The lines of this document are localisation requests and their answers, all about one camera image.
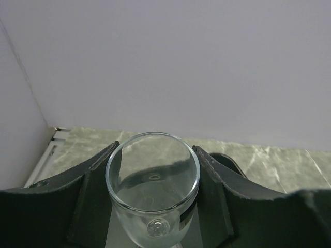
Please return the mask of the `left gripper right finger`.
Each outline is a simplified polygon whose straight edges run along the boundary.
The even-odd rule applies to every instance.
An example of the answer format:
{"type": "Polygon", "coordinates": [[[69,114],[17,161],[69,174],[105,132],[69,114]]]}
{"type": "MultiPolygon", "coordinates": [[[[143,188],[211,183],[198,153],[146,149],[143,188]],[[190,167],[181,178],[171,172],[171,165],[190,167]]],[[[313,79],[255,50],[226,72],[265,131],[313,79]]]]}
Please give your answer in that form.
{"type": "Polygon", "coordinates": [[[201,168],[204,247],[330,247],[330,190],[281,193],[256,184],[194,146],[201,168]]]}

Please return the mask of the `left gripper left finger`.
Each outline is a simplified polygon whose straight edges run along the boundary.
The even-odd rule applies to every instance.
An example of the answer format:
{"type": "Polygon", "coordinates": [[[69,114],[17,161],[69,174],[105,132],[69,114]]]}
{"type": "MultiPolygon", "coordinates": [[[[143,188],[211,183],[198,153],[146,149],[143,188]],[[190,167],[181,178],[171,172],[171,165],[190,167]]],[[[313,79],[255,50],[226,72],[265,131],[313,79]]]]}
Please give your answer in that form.
{"type": "Polygon", "coordinates": [[[105,247],[112,212],[106,165],[92,158],[26,188],[1,191],[1,247],[105,247]]]}

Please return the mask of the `clear stemmed wine glass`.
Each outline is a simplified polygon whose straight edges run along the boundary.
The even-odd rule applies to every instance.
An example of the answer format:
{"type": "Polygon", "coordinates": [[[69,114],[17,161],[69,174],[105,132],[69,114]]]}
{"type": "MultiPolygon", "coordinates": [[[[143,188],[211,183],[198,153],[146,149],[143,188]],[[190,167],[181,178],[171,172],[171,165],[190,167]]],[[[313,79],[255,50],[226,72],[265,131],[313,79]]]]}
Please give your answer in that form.
{"type": "Polygon", "coordinates": [[[137,247],[181,247],[197,201],[200,164],[181,138],[162,132],[119,144],[106,166],[115,213],[137,247]]]}

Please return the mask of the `black plastic tray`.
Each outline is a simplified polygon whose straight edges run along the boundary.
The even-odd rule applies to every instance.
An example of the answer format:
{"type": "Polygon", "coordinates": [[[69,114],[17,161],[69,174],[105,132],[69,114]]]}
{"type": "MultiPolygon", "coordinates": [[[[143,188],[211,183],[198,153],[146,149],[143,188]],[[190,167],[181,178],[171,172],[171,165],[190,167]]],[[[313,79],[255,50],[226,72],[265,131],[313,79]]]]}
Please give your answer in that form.
{"type": "Polygon", "coordinates": [[[238,164],[228,155],[216,152],[210,153],[210,155],[220,164],[226,166],[227,168],[231,169],[242,177],[248,179],[244,172],[240,169],[238,164]]]}

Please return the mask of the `aluminium frame rail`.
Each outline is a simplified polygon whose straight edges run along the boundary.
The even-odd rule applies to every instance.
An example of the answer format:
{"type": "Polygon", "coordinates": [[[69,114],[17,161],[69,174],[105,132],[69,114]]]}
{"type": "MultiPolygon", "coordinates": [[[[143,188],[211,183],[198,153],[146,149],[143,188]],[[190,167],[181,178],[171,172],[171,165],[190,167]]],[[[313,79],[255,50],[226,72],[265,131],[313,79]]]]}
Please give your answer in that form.
{"type": "Polygon", "coordinates": [[[55,133],[51,138],[43,155],[41,156],[39,162],[37,163],[28,180],[26,181],[24,185],[25,188],[46,178],[46,175],[52,167],[55,157],[61,151],[64,142],[66,141],[70,133],[70,129],[60,127],[54,127],[54,130],[55,133]]]}

